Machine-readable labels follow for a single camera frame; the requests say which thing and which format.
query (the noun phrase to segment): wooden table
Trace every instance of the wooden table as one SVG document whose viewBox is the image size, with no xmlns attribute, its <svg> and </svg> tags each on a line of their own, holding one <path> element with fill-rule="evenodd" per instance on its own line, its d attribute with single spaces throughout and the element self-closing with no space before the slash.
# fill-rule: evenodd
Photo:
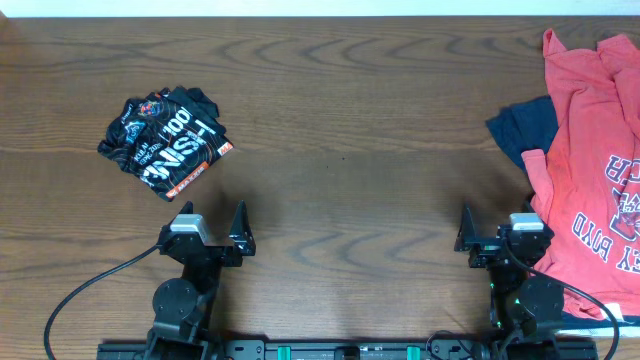
<svg viewBox="0 0 640 360">
<path fill-rule="evenodd" d="M 531 192 L 484 121 L 546 93 L 542 32 L 569 47 L 637 18 L 9 20 L 0 42 L 0 358 L 88 278 L 156 241 L 187 200 L 213 231 L 249 207 L 258 253 L 225 269 L 220 328 L 270 338 L 426 338 L 488 327 L 485 271 L 452 251 L 464 199 L 492 224 Z M 236 149 L 173 203 L 96 152 L 129 97 L 201 87 Z M 59 359 L 144 339 L 152 255 L 84 291 Z M 606 353 L 609 340 L 599 342 Z M 623 340 L 616 359 L 640 357 Z"/>
</svg>

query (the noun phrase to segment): green connector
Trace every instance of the green connector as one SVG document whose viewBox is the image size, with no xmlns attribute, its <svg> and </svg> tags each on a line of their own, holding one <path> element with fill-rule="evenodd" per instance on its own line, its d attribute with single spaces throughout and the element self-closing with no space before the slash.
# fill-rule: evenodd
<svg viewBox="0 0 640 360">
<path fill-rule="evenodd" d="M 291 360 L 291 348 L 288 346 L 279 347 L 278 360 Z"/>
<path fill-rule="evenodd" d="M 417 346 L 407 346 L 407 360 L 420 360 L 420 348 Z"/>
</svg>

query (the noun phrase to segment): orange label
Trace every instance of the orange label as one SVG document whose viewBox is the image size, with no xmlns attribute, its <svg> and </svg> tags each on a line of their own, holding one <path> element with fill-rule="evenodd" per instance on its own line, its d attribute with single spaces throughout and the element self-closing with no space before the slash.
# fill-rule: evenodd
<svg viewBox="0 0 640 360">
<path fill-rule="evenodd" d="M 178 195 L 182 190 L 184 190 L 184 188 L 187 187 L 187 185 L 191 184 L 193 180 L 195 180 L 198 176 L 200 176 L 200 174 L 202 174 L 203 171 L 207 170 L 208 168 L 209 168 L 209 164 L 207 164 L 206 161 L 200 164 L 200 166 L 198 166 L 195 170 L 193 170 L 193 172 L 191 172 L 189 176 L 184 178 L 184 180 L 180 181 L 180 183 L 176 185 L 173 189 L 169 190 L 167 192 L 167 197 L 169 199 L 173 199 L 174 196 Z"/>
</svg>

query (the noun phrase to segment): white wall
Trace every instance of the white wall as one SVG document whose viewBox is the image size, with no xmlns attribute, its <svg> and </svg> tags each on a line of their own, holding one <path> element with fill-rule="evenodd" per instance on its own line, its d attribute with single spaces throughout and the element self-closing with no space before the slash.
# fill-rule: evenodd
<svg viewBox="0 0 640 360">
<path fill-rule="evenodd" d="M 0 10 L 7 17 L 640 15 L 640 0 L 0 0 Z"/>
</svg>

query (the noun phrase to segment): folded black t-shirt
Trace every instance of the folded black t-shirt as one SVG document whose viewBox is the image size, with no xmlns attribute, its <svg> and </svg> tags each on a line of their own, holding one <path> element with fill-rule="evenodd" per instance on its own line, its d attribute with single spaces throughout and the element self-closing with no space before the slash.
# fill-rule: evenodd
<svg viewBox="0 0 640 360">
<path fill-rule="evenodd" d="M 127 100 L 98 152 L 171 201 L 233 145 L 200 89 L 168 88 Z"/>
</svg>

